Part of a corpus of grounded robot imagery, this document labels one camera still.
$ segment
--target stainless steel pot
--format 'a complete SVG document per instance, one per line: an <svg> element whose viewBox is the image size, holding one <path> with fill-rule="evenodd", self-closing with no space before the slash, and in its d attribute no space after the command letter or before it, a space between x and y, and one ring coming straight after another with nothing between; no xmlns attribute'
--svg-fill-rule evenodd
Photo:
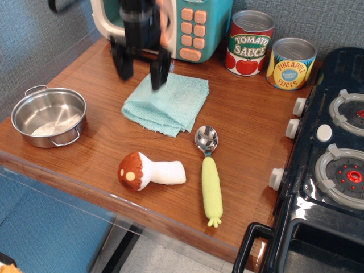
<svg viewBox="0 0 364 273"><path fill-rule="evenodd" d="M70 89L35 86L15 105L11 122L33 146L66 146L78 140L85 127L86 101Z"/></svg>

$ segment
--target toy stove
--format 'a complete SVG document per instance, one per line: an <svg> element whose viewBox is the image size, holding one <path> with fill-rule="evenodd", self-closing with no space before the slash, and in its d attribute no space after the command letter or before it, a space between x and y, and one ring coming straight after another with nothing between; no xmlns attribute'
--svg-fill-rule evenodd
<svg viewBox="0 0 364 273"><path fill-rule="evenodd" d="M364 49L331 52L293 113L290 159L269 182L274 227L249 226L233 272L256 237L268 240L259 272L364 272Z"/></svg>

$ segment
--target red burner light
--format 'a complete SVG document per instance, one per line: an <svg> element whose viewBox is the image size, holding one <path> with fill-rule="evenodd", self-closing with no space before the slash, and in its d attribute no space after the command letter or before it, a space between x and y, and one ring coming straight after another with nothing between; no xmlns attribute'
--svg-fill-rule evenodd
<svg viewBox="0 0 364 273"><path fill-rule="evenodd" d="M358 115L358 117L360 117L360 118L364 118L364 110L359 110L359 111L357 111L357 115Z"/></svg>
<svg viewBox="0 0 364 273"><path fill-rule="evenodd" d="M358 171L348 172L347 177L351 182L354 182L354 183L360 183L361 181L363 181L363 176Z"/></svg>

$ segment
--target green handle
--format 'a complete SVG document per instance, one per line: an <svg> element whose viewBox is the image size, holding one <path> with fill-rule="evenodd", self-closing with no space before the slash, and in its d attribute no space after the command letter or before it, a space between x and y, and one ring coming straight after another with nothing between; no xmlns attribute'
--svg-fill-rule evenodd
<svg viewBox="0 0 364 273"><path fill-rule="evenodd" d="M202 163L202 195L205 214L210 220L207 225L217 228L221 224L222 195L216 164L209 156Z"/></svg>

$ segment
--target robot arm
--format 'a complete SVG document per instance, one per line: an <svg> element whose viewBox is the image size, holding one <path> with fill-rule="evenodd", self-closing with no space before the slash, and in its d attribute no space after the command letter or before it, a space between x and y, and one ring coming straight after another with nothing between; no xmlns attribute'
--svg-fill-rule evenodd
<svg viewBox="0 0 364 273"><path fill-rule="evenodd" d="M120 17L124 22L126 44L110 38L114 64L123 80L133 75L133 60L150 63L153 90L167 81L171 53L160 45L160 8L155 0L120 0ZM142 56L143 49L158 52L156 59Z"/></svg>

